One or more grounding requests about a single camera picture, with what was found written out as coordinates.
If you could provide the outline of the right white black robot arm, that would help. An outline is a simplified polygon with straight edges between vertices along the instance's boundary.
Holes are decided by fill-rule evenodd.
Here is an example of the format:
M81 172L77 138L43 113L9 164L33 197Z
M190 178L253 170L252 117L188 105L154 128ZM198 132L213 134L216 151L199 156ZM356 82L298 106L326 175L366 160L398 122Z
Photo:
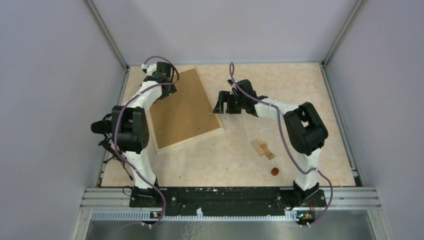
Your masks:
M318 163L329 133L316 108L310 102L301 105L282 103L257 95L251 82L244 79L233 83L230 91L220 91L214 114L247 114L277 121L279 132L286 128L288 139L284 148L298 174L293 182L293 200L307 206L319 190Z

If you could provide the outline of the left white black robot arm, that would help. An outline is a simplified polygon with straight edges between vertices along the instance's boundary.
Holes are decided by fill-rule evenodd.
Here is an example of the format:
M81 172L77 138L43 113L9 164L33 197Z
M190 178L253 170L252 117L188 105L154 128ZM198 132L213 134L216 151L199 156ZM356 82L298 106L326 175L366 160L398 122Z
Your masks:
M138 91L123 105L112 108L112 143L117 157L125 161L134 177L131 207L159 208L165 198L157 185L147 147L150 131L147 113L156 100L164 99L176 92L173 82L175 67L168 62L142 64L146 77Z

